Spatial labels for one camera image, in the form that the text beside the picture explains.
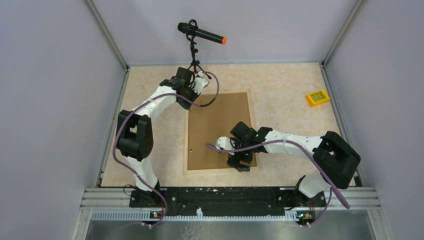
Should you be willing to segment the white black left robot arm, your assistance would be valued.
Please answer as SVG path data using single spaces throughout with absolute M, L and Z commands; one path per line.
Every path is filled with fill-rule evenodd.
M 163 80 L 139 106 L 118 114 L 112 156 L 134 174 L 135 190 L 149 207 L 156 206 L 161 198 L 159 180 L 150 159 L 154 146 L 153 121 L 173 104 L 185 110 L 195 106 L 209 79 L 203 70 L 193 72 L 179 67 L 174 76 Z

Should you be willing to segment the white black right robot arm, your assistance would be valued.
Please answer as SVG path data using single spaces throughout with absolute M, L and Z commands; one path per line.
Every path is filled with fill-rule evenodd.
M 299 206 L 307 206 L 320 192 L 333 191 L 347 205 L 341 190 L 347 189 L 361 162 L 360 155 L 336 132 L 322 136 L 301 136 L 283 133 L 271 127 L 258 130 L 240 121 L 231 130 L 231 137 L 216 140 L 220 150 L 229 153 L 230 160 L 245 162 L 254 153 L 285 154 L 310 160 L 315 171 L 304 176 L 293 192 Z

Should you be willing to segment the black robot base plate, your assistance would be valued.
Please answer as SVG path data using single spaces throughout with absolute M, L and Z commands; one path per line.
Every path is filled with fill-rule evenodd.
M 157 208 L 159 217 L 194 216 L 201 211 L 206 217 L 283 216 L 290 210 L 324 207 L 323 192 L 308 198 L 291 187 L 167 187 L 156 199 L 147 198 L 135 189 L 128 194 L 131 208 Z

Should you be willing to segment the white wooden photo frame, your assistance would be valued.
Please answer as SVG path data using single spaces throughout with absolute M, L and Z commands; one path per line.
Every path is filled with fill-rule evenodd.
M 208 107 L 192 107 L 185 113 L 183 174 L 235 173 L 227 166 L 228 154 L 217 153 L 205 144 L 215 144 L 220 137 L 231 137 L 230 131 L 238 122 L 255 128 L 251 92 L 225 90 Z

